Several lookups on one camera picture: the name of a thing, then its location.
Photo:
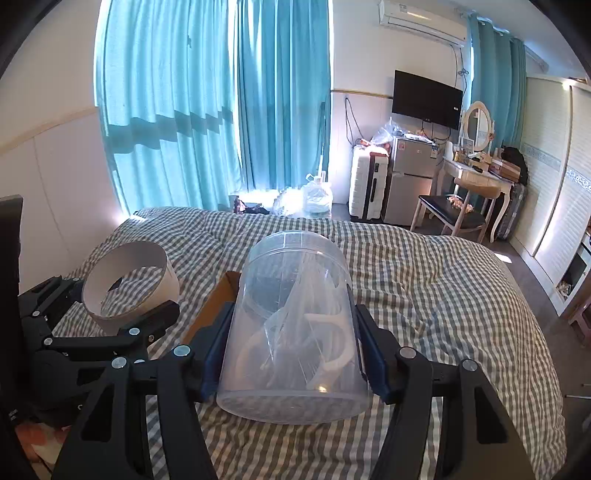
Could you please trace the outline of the brown cardboard box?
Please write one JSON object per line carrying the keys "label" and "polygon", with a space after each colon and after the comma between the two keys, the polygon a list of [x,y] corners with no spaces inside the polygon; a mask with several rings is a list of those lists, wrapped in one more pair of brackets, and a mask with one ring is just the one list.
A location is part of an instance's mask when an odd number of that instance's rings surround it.
{"label": "brown cardboard box", "polygon": [[221,276],[182,338],[182,344],[188,344],[199,329],[211,326],[225,303],[235,302],[238,297],[239,279],[240,273],[235,271],[226,271]]}

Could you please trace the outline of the white dressing table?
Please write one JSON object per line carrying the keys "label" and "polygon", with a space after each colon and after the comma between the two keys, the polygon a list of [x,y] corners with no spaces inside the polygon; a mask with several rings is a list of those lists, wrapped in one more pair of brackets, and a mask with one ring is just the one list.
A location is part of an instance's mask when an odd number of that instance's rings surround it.
{"label": "white dressing table", "polygon": [[439,165],[436,167],[435,192],[437,194],[441,194],[443,191],[443,180],[445,175],[449,175],[453,178],[460,178],[464,183],[469,185],[497,188],[504,195],[501,209],[498,215],[495,217],[495,221],[490,231],[490,242],[494,243],[497,238],[497,232],[501,224],[501,220],[509,208],[511,190],[514,183],[495,176],[492,173],[479,173],[468,165],[464,165],[453,160],[442,159]]}

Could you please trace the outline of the middle turquoise curtain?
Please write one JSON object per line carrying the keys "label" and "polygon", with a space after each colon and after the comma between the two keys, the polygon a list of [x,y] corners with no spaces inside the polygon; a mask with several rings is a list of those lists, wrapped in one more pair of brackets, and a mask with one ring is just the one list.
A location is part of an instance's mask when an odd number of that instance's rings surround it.
{"label": "middle turquoise curtain", "polygon": [[240,1],[235,14],[238,136],[249,190],[298,188],[328,168],[331,4]]}

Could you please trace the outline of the pink plastic stool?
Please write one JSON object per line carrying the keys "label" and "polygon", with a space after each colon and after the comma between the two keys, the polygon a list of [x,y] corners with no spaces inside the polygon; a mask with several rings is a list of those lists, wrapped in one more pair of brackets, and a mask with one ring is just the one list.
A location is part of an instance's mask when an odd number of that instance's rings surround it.
{"label": "pink plastic stool", "polygon": [[591,343],[590,299],[586,299],[568,321],[581,344],[587,348]]}

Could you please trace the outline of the white sliding wardrobe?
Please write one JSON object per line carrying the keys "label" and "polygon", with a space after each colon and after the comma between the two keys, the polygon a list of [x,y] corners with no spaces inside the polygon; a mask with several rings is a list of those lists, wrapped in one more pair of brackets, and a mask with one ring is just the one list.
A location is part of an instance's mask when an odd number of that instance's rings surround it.
{"label": "white sliding wardrobe", "polygon": [[590,88],[528,78],[520,151],[528,191],[510,243],[567,318],[590,288]]}

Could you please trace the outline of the black wall television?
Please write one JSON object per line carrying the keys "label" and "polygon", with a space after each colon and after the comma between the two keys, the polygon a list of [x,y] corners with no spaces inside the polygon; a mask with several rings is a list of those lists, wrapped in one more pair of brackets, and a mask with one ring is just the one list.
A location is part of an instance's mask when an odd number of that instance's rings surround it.
{"label": "black wall television", "polygon": [[463,91],[456,87],[405,71],[394,71],[394,114],[457,130],[463,97]]}

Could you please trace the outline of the clear plastic jar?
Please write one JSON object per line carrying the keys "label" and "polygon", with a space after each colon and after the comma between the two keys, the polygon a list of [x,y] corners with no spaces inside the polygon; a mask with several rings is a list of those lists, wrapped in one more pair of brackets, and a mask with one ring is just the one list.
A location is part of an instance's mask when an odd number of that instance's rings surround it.
{"label": "clear plastic jar", "polygon": [[284,231],[256,243],[239,278],[217,405],[288,425],[365,412],[351,286],[344,254],[320,234]]}

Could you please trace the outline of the right turquoise curtain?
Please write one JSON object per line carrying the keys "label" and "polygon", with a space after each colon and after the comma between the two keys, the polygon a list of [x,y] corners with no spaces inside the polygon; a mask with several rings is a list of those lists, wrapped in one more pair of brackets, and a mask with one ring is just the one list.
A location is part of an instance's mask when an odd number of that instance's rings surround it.
{"label": "right turquoise curtain", "polygon": [[492,148],[517,148],[526,100],[525,45],[476,13],[468,17],[468,32],[473,58],[471,100],[484,103],[495,122]]}

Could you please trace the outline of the turquoise curtain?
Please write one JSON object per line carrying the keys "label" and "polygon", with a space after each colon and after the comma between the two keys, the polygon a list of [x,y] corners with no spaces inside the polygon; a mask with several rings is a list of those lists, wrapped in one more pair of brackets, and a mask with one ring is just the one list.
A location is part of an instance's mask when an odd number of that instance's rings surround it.
{"label": "turquoise curtain", "polygon": [[104,1],[94,90],[116,197],[228,210],[242,183],[226,1]]}
{"label": "turquoise curtain", "polygon": [[235,14],[238,136],[249,190],[298,188],[328,168],[331,4],[240,1]]}
{"label": "turquoise curtain", "polygon": [[468,32],[473,58],[471,100],[484,103],[495,122],[492,148],[517,148],[526,100],[525,45],[476,13],[468,17]]}

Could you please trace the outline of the silver mini fridge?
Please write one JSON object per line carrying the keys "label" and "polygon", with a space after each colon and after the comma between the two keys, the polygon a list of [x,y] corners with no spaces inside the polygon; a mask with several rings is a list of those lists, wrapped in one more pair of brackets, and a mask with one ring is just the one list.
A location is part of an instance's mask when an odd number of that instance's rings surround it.
{"label": "silver mini fridge", "polygon": [[431,191],[436,165],[431,144],[394,138],[382,211],[385,223],[411,225],[419,196]]}

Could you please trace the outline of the dark grey suitcase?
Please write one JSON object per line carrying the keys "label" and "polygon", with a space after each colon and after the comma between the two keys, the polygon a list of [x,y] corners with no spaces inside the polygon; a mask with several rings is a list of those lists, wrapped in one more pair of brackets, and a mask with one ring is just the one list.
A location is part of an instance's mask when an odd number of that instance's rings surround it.
{"label": "dark grey suitcase", "polygon": [[522,209],[528,194],[528,187],[522,184],[516,184],[512,187],[509,196],[509,205],[496,231],[495,238],[499,240],[509,239],[517,226]]}

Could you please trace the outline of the black seat wooden chair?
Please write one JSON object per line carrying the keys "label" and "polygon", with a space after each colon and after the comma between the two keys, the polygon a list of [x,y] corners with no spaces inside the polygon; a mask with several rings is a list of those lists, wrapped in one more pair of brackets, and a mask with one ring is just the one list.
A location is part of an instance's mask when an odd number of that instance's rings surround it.
{"label": "black seat wooden chair", "polygon": [[[497,188],[469,185],[460,178],[455,178],[454,183],[460,189],[465,189],[466,195],[464,197],[459,197],[456,194],[420,195],[410,230],[414,231],[416,229],[421,213],[429,212],[443,223],[442,232],[450,229],[452,236],[459,236],[461,233],[479,232],[477,242],[483,243],[492,218],[494,205],[501,192]],[[486,216],[471,206],[470,199],[473,196],[480,196],[491,201]]]}

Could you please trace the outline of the white suitcase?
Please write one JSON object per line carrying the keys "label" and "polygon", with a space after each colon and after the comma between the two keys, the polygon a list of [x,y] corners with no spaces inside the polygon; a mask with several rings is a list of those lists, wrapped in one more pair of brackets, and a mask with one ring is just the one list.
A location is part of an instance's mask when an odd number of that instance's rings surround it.
{"label": "white suitcase", "polygon": [[353,147],[351,179],[349,179],[349,216],[358,220],[381,218],[389,154],[377,146]]}

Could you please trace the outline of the clear water jug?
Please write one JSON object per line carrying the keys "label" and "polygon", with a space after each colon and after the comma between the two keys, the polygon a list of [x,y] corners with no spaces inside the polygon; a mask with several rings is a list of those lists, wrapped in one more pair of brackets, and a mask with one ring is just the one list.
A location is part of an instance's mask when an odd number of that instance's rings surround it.
{"label": "clear water jug", "polygon": [[332,189],[325,181],[325,172],[320,175],[307,175],[307,184],[301,187],[303,211],[308,218],[332,217]]}

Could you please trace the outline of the left turquoise curtain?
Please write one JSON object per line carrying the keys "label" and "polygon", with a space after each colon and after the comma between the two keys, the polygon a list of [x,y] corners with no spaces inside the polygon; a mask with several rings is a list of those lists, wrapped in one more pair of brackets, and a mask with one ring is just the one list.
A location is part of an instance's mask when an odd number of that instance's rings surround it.
{"label": "left turquoise curtain", "polygon": [[94,90],[116,197],[228,210],[242,183],[226,1],[104,1]]}

